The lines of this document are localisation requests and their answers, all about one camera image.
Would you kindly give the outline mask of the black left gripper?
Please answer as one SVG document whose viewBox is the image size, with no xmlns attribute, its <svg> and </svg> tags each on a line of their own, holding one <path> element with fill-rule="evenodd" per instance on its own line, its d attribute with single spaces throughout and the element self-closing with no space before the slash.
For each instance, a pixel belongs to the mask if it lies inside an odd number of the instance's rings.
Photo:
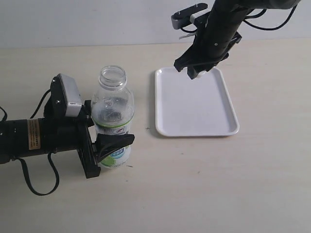
<svg viewBox="0 0 311 233">
<path fill-rule="evenodd" d="M 87 179 L 100 175 L 99 162 L 110 154 L 132 145 L 135 140 L 133 134 L 99 133 L 94 143 L 96 151 L 93 153 L 88 130 L 94 125 L 91 117 L 91 100 L 85 100 L 77 117 L 57 118 L 56 113 L 56 105 L 52 104 L 52 99 L 49 98 L 42 119 L 42 149 L 53 153 L 76 150 Z"/>
</svg>

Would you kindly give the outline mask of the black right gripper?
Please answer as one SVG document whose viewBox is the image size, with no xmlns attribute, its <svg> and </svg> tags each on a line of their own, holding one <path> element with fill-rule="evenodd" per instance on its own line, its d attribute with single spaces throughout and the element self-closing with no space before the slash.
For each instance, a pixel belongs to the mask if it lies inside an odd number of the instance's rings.
<svg viewBox="0 0 311 233">
<path fill-rule="evenodd" d="M 216 55 L 216 52 L 212 52 L 212 55 L 208 55 L 206 51 L 200 49 L 198 46 L 192 44 L 179 58 L 177 58 L 173 64 L 178 72 L 181 72 L 187 67 L 187 75 L 191 80 L 195 79 L 201 72 L 210 71 L 217 66 L 223 60 L 229 57 L 229 51 L 235 44 L 238 44 L 242 39 L 242 36 L 235 32 L 233 38 L 229 40 L 228 45 L 224 48 L 224 51 L 220 55 Z"/>
</svg>

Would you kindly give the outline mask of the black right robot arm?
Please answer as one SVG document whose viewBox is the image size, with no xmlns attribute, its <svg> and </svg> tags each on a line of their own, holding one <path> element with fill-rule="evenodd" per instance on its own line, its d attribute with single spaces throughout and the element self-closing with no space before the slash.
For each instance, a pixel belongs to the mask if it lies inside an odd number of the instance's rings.
<svg viewBox="0 0 311 233">
<path fill-rule="evenodd" d="M 171 16 L 175 30 L 184 30 L 189 25 L 196 27 L 188 31 L 194 36 L 192 45 L 174 62 L 178 72 L 187 69 L 194 79 L 202 71 L 210 71 L 229 56 L 231 48 L 240 42 L 238 33 L 241 23 L 262 16 L 267 10 L 288 10 L 292 17 L 297 0 L 216 0 L 209 10 L 206 3 L 198 3 L 175 12 Z"/>
</svg>

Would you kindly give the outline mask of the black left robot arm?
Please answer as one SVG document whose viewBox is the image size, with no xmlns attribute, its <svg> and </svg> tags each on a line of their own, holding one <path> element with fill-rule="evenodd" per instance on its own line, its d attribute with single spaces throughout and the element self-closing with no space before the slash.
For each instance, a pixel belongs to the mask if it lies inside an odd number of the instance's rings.
<svg viewBox="0 0 311 233">
<path fill-rule="evenodd" d="M 0 162 L 19 160 L 25 180 L 29 181 L 25 157 L 76 150 L 86 178 L 98 177 L 99 163 L 119 149 L 130 146 L 135 136 L 99 133 L 93 142 L 88 130 L 91 126 L 90 101 L 85 101 L 78 116 L 65 116 L 48 101 L 43 118 L 0 123 Z"/>
</svg>

